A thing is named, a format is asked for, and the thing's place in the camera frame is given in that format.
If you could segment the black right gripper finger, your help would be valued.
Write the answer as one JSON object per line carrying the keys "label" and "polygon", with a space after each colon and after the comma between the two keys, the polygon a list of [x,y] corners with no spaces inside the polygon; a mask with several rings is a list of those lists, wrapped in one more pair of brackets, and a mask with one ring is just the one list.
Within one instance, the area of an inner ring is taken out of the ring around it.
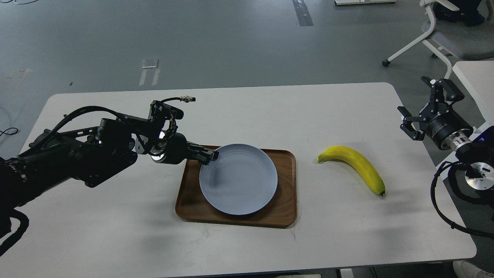
{"label": "black right gripper finger", "polygon": [[430,88],[429,102],[421,111],[423,121],[432,121],[440,115],[452,112],[452,106],[465,98],[464,93],[450,79],[421,77],[421,80]]}
{"label": "black right gripper finger", "polygon": [[414,122],[422,123],[426,122],[426,117],[412,116],[412,114],[404,106],[398,106],[398,111],[402,114],[402,124],[400,129],[405,132],[413,141],[423,141],[425,139],[425,134],[422,131],[418,131],[413,127]]}

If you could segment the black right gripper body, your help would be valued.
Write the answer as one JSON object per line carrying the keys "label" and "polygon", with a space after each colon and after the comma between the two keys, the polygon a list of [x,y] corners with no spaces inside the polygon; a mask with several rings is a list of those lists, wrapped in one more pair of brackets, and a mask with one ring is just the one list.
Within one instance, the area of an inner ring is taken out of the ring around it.
{"label": "black right gripper body", "polygon": [[440,150],[456,150],[470,141],[473,127],[456,112],[435,116],[425,127],[425,134]]}

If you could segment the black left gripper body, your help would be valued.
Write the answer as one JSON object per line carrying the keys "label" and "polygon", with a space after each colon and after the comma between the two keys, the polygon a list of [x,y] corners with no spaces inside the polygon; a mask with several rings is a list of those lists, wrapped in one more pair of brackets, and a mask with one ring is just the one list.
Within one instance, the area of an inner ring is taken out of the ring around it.
{"label": "black left gripper body", "polygon": [[156,163],[170,165],[178,165],[186,159],[201,161],[201,155],[197,147],[197,144],[187,141],[183,134],[176,133],[167,142],[165,153],[159,156],[152,156],[151,159]]}

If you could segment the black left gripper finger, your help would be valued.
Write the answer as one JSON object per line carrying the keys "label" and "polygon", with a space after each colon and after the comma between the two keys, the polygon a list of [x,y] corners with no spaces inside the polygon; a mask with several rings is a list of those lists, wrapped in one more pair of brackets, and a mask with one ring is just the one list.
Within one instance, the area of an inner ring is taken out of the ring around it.
{"label": "black left gripper finger", "polygon": [[201,165],[208,165],[212,161],[216,161],[219,157],[219,152],[216,150],[200,150],[196,154],[196,160]]}

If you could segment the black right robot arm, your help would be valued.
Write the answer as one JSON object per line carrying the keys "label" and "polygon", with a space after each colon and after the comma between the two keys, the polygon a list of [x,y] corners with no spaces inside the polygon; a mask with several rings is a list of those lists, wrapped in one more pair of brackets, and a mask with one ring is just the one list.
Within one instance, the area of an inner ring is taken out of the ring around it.
{"label": "black right robot arm", "polygon": [[470,139],[473,127],[453,109],[455,103],[464,99],[453,81],[445,78],[436,81],[425,76],[421,80],[430,88],[429,101],[418,116],[399,106],[403,116],[400,128],[414,141],[430,138],[440,150],[452,150],[457,159],[443,162],[434,174],[430,188],[433,207],[452,229],[492,239],[493,232],[470,229],[446,217],[439,209],[435,192],[441,173],[447,171],[448,183],[457,197],[471,204],[493,206],[492,145]]}

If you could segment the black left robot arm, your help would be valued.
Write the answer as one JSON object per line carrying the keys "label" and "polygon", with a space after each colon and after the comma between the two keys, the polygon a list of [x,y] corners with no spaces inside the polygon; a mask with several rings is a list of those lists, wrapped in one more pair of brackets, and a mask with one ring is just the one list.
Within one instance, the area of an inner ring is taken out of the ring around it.
{"label": "black left robot arm", "polygon": [[181,109],[168,99],[154,100],[147,118],[102,106],[83,106],[46,129],[16,157],[1,159],[1,254],[26,232],[29,218],[17,210],[44,192],[73,178],[95,188],[133,165],[138,155],[178,165],[188,159],[208,165],[216,150],[187,141],[178,133]]}

